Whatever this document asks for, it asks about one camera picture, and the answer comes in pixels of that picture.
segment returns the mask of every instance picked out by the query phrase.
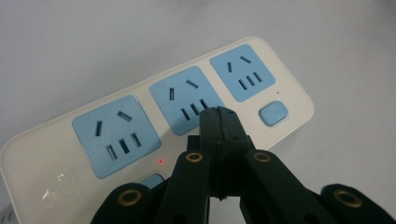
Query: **gold rivet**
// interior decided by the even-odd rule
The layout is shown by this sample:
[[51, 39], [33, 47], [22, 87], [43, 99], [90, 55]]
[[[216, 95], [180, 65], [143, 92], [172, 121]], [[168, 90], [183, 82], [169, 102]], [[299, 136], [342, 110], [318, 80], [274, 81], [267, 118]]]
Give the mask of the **gold rivet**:
[[201, 154], [197, 153], [197, 152], [192, 152], [190, 154], [187, 154], [187, 156], [186, 156], [186, 160], [190, 161], [190, 162], [199, 162], [203, 158], [204, 157]]
[[359, 208], [363, 204], [359, 197], [343, 189], [336, 189], [333, 195], [338, 202], [343, 203], [344, 205], [349, 207]]
[[256, 161], [261, 161], [261, 162], [268, 162], [271, 160], [271, 157], [263, 152], [256, 152], [254, 154], [254, 160]]
[[[134, 194], [132, 200], [125, 200], [125, 196], [128, 194]], [[142, 193], [137, 189], [127, 189], [119, 195], [119, 204], [122, 206], [132, 206], [140, 201]]]

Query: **gray tabletop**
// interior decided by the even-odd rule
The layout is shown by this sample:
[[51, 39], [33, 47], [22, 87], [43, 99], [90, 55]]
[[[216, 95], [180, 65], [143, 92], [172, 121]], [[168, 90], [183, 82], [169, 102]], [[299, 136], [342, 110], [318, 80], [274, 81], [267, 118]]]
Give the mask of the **gray tabletop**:
[[[246, 36], [315, 105], [271, 148], [315, 192], [353, 186], [396, 217], [396, 2], [0, 2], [0, 146], [14, 135]], [[0, 211], [9, 198], [0, 180]], [[237, 200], [213, 223], [241, 223]]]

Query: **brass ring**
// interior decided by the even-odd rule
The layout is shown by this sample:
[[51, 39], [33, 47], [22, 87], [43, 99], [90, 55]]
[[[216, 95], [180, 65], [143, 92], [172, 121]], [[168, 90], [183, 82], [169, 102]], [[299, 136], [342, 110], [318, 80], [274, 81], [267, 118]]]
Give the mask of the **brass ring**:
[[[125, 200], [124, 197], [127, 194], [135, 194], [135, 197], [132, 198], [132, 200]], [[142, 198], [142, 193], [139, 190], [127, 189], [123, 193], [120, 194], [119, 204], [122, 206], [125, 206], [125, 207], [132, 206], [132, 205], [136, 204], [137, 202], [139, 202], [141, 198]]]
[[[357, 197], [356, 195], [354, 195], [346, 190], [343, 190], [343, 189], [336, 189], [334, 191], [333, 195], [334, 195], [334, 198], [338, 202], [343, 203], [344, 205], [349, 206], [349, 207], [359, 208], [363, 204], [363, 202], [361, 201], [361, 199], [359, 197]], [[345, 198], [343, 198], [343, 196], [350, 197], [352, 199], [352, 201], [350, 202], [350, 201], [345, 200]]]
[[190, 154], [187, 154], [187, 156], [186, 156], [186, 160], [190, 161], [190, 162], [199, 162], [203, 158], [204, 157], [201, 154], [199, 154], [198, 152], [192, 152]]
[[263, 153], [263, 152], [256, 152], [254, 154], [254, 160], [261, 161], [261, 162], [268, 162], [271, 160], [270, 155]]

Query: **white power strip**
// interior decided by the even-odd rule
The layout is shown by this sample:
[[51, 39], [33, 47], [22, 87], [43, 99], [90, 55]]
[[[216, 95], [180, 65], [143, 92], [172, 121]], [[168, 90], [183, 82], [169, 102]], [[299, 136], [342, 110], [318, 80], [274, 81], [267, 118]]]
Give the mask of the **white power strip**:
[[245, 38], [10, 140], [0, 162], [18, 220], [89, 223], [116, 187], [169, 177], [197, 114], [216, 105], [235, 111], [260, 149], [314, 112], [270, 47]]

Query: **blue outlet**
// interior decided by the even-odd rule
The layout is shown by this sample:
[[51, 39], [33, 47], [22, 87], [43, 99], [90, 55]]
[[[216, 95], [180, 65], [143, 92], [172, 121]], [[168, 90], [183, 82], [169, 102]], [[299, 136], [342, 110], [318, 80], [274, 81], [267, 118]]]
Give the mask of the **blue outlet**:
[[128, 95], [73, 120], [98, 178], [105, 178], [158, 149], [161, 140], [137, 99]]
[[150, 86], [149, 90], [176, 135], [198, 127], [201, 111], [224, 106], [197, 66], [167, 77]]
[[212, 58], [210, 63], [238, 102], [247, 100], [276, 82], [249, 45], [224, 52]]

